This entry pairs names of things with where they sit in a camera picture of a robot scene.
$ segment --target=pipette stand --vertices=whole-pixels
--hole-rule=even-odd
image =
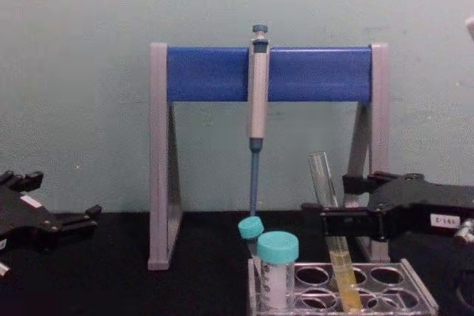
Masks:
[[[358,102],[349,174],[388,172],[388,46],[270,50],[269,101]],[[173,102],[246,101],[247,47],[150,46],[149,270],[170,267],[182,210]],[[345,196],[346,206],[358,206]],[[388,261],[387,243],[360,240],[370,261]]]
[[[297,263],[294,310],[265,309],[252,260],[248,261],[248,316],[436,316],[438,304],[407,260],[400,263],[354,263],[362,312],[342,311],[330,263]]]

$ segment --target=test tube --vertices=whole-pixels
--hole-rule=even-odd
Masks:
[[[266,232],[258,238],[261,259],[260,300],[267,309],[290,311],[295,303],[298,238],[288,232]]]
[[[337,207],[338,201],[326,153],[310,152],[309,162],[318,202],[323,207]],[[354,275],[346,238],[344,236],[326,237],[326,244],[329,249],[343,310],[345,312],[361,310],[361,298],[353,287],[356,284],[356,276]]]
[[[250,216],[238,223],[240,236],[245,239],[252,255],[253,265],[257,269],[258,276],[261,277],[260,258],[257,255],[257,238],[263,233],[264,225],[260,217]]]

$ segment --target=teal wall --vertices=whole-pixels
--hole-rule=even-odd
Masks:
[[[0,169],[44,171],[56,211],[148,209],[149,43],[392,49],[393,172],[474,184],[473,0],[0,0]],[[272,104],[260,206],[312,198],[307,152],[347,165],[354,104]],[[176,106],[184,208],[244,209],[245,104]]]

